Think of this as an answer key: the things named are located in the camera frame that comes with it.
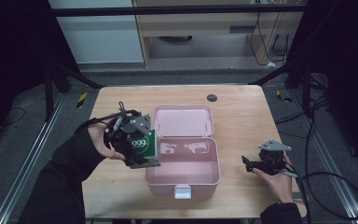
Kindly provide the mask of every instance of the person's arm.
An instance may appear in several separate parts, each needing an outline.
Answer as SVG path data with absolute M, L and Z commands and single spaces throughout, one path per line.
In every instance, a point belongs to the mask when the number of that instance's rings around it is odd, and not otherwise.
M 104 144 L 105 128 L 94 124 L 54 151 L 39 173 L 18 223 L 85 223 L 82 181 L 104 158 L 125 159 Z
M 286 154 L 283 154 L 285 160 L 290 163 Z M 263 224 L 301 224 L 302 218 L 297 205 L 293 202 L 292 196 L 292 178 L 283 173 L 276 175 L 267 175 L 261 170 L 253 169 L 253 172 L 264 179 L 276 196 L 278 202 L 269 206 L 260 214 Z

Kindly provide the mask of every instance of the pink lid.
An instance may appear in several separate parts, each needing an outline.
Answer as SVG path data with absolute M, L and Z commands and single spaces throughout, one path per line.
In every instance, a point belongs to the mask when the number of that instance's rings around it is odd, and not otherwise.
M 206 137 L 214 132 L 207 105 L 159 105 L 152 119 L 159 137 Z

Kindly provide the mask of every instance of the pink plastic storage box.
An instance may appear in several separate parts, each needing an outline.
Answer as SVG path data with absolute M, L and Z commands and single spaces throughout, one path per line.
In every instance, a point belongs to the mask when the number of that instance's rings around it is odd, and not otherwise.
M 175 199 L 210 198 L 220 180 L 211 108 L 207 105 L 156 107 L 161 166 L 146 168 L 152 193 Z

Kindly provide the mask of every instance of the person's hand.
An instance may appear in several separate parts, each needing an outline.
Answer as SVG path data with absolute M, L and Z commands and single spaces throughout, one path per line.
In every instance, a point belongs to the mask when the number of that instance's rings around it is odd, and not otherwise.
M 106 147 L 106 145 L 103 142 L 103 134 L 105 133 L 105 130 L 107 128 L 107 125 L 104 123 L 95 123 L 91 124 L 88 127 L 89 130 L 89 136 L 91 138 L 92 144 L 97 148 L 98 152 L 111 160 L 122 160 L 124 161 L 126 158 L 123 154 L 116 152 L 114 150 L 109 149 Z
M 292 164 L 287 157 L 286 153 L 283 153 L 284 159 L 287 163 Z M 292 178 L 283 173 L 278 173 L 276 175 L 268 175 L 263 171 L 254 168 L 253 172 L 264 179 L 272 191 L 272 193 L 277 197 L 279 203 L 292 203 Z

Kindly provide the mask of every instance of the box latch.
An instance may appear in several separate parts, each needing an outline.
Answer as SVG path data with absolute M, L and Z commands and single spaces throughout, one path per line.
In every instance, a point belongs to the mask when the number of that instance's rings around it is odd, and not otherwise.
M 176 185 L 175 199 L 191 199 L 191 187 L 189 185 Z

